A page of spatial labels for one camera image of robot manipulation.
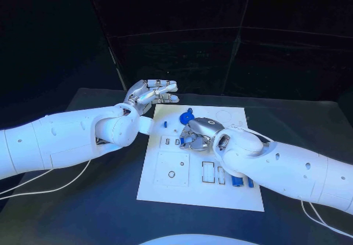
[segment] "white robot body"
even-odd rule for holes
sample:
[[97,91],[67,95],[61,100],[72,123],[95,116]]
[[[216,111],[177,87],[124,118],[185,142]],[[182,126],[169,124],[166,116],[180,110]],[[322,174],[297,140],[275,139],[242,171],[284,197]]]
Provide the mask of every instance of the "white robot body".
[[213,145],[216,158],[226,172],[250,176],[254,181],[283,195],[335,207],[353,214],[353,166],[319,153],[284,144],[264,144],[241,128],[226,128],[216,135],[229,142],[221,151]]
[[[128,146],[153,120],[128,104],[58,113],[0,131],[0,179],[62,168]],[[110,143],[97,144],[97,138]]]

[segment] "white board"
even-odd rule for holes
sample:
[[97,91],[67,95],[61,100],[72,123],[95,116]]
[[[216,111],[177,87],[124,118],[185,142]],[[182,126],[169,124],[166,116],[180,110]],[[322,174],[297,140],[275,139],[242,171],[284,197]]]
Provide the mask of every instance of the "white board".
[[189,108],[195,117],[208,117],[225,127],[248,127],[244,108],[156,105],[137,199],[264,212],[260,185],[250,188],[245,178],[244,186],[234,187],[212,151],[180,150],[179,117]]

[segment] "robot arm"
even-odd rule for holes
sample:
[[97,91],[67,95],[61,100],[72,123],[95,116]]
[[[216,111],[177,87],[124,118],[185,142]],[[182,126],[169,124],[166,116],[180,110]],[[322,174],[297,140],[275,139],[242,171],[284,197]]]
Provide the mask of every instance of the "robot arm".
[[335,207],[353,214],[353,166],[280,142],[262,143],[254,131],[229,127],[208,118],[189,121],[182,148],[213,149],[225,171],[250,176],[280,194]]
[[0,131],[0,179],[62,168],[128,146],[137,133],[150,134],[153,120],[141,116],[152,103],[177,102],[175,81],[141,80],[116,106],[64,112]]

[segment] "dark background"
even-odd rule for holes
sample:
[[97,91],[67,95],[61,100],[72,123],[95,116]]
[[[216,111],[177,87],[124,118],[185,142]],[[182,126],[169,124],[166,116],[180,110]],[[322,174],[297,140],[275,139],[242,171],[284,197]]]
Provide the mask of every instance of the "dark background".
[[62,112],[78,88],[123,89],[140,79],[176,80],[179,93],[336,101],[352,124],[352,7],[333,0],[3,0],[0,128]]

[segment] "table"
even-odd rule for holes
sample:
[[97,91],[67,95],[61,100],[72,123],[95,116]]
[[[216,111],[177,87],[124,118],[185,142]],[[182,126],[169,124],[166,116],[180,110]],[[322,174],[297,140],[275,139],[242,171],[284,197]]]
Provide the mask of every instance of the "table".
[[[111,106],[124,96],[124,91],[82,88],[68,111]],[[251,129],[352,162],[353,129],[335,102],[179,96],[185,105],[245,107]],[[154,107],[146,116],[153,117],[153,113]],[[299,200],[264,187],[265,212],[136,200],[147,142],[149,136],[139,134],[131,146],[94,159],[82,176],[61,191],[12,198],[0,213],[0,244],[139,244],[183,233],[260,244],[352,244],[349,237],[307,218]],[[56,169],[16,192],[62,186],[84,166]],[[320,205],[317,211],[329,225],[353,234],[353,216]]]

